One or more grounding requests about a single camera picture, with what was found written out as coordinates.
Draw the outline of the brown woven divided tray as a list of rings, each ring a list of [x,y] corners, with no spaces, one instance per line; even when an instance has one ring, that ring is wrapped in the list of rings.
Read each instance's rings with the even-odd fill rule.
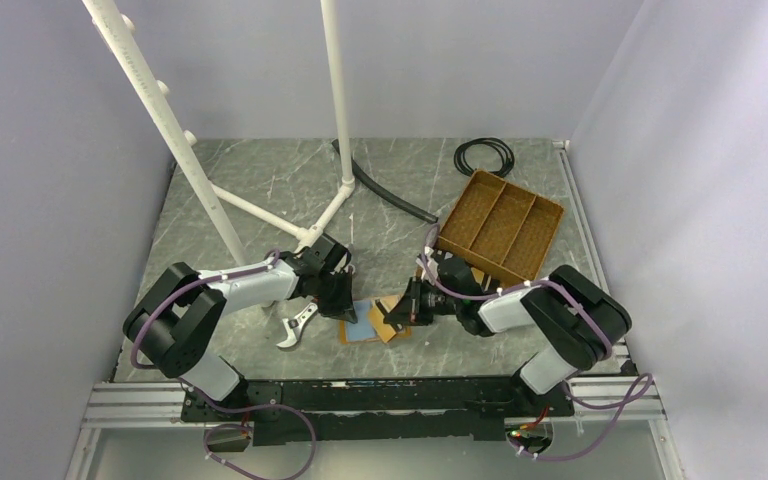
[[[564,208],[485,170],[475,171],[434,246],[507,287],[535,280],[559,230]]]

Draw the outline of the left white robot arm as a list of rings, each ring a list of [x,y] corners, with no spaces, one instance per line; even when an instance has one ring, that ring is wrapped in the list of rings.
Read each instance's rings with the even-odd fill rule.
[[[197,271],[184,262],[168,267],[123,324],[130,363],[192,386],[224,420],[247,406],[248,382],[209,344],[219,321],[252,306],[308,298],[317,313],[356,321],[350,250],[328,235],[296,252],[274,249],[257,263]]]

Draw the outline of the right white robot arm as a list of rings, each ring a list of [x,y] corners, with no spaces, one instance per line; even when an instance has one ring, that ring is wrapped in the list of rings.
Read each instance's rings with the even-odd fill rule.
[[[420,274],[386,310],[384,323],[425,326],[453,315],[468,333],[482,337],[536,328],[548,345],[517,370],[510,391],[513,406],[524,415],[545,407],[557,385],[610,357],[632,327],[627,310],[570,265],[541,279],[493,288],[483,286],[460,257],[435,260],[423,254],[418,262]]]

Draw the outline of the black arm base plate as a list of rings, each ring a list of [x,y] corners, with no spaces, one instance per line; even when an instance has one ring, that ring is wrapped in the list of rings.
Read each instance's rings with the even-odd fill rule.
[[[253,424],[257,446],[287,442],[469,437],[499,441],[508,426],[537,417],[567,418],[574,407],[560,387],[537,395],[508,376],[348,380],[255,380],[246,395],[215,410],[186,393],[190,424]]]

